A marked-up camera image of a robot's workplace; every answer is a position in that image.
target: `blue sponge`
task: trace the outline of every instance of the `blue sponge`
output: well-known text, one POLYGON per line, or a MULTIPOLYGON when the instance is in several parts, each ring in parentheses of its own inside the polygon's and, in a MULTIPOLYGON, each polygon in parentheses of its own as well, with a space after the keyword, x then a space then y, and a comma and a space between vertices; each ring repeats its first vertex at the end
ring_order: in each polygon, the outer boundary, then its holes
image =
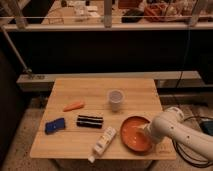
POLYGON ((52 122, 47 122, 45 124, 45 133, 51 134, 58 130, 65 129, 65 120, 64 118, 56 119, 52 122))

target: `speckled floor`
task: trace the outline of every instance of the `speckled floor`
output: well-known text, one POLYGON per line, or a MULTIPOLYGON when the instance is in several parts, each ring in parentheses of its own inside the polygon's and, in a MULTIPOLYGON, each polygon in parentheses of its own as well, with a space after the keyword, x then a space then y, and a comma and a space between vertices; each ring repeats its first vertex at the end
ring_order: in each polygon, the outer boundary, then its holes
MULTIPOLYGON (((181 106, 181 109, 191 115, 190 106, 181 106)), ((213 110, 205 110, 204 113, 212 115, 213 110)), ((44 109, 38 108, 36 105, 30 105, 26 110, 23 119, 19 125, 14 141, 8 152, 2 171, 56 171, 57 168, 47 159, 31 159, 29 152, 36 131, 38 129, 44 109)), ((147 166, 147 162, 143 161, 97 161, 91 165, 87 160, 63 160, 60 164, 72 171, 141 171, 147 166)), ((185 163, 178 155, 174 161, 160 161, 154 167, 155 171, 196 171, 201 170, 194 168, 185 163)), ((213 171, 213 167, 202 169, 204 171, 213 171)))

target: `paper cup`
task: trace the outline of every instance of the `paper cup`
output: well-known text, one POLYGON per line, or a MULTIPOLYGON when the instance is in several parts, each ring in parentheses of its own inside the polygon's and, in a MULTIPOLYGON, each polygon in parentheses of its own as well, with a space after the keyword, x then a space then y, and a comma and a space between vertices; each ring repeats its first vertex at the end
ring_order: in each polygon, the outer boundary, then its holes
POLYGON ((123 93, 120 90, 112 90, 108 93, 108 102, 113 112, 121 109, 123 98, 123 93))

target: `toy carrot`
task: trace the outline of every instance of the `toy carrot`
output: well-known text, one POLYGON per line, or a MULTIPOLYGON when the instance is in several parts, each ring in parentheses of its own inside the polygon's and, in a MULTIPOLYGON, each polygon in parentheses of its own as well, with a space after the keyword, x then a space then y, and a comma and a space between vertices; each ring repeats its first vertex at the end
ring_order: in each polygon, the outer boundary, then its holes
POLYGON ((80 108, 84 107, 84 105, 85 105, 84 101, 76 101, 74 103, 67 105, 63 109, 63 112, 68 112, 68 111, 71 111, 71 110, 80 109, 80 108))

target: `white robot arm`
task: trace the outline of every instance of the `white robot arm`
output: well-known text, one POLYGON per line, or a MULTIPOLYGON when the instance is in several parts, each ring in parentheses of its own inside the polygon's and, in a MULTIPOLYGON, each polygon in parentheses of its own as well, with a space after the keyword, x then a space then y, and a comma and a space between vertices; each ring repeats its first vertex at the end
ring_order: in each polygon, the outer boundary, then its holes
POLYGON ((179 108, 171 107, 156 116, 143 128, 143 132, 154 143, 159 143, 167 136, 213 161, 213 137, 184 126, 180 123, 183 119, 183 112, 179 108))

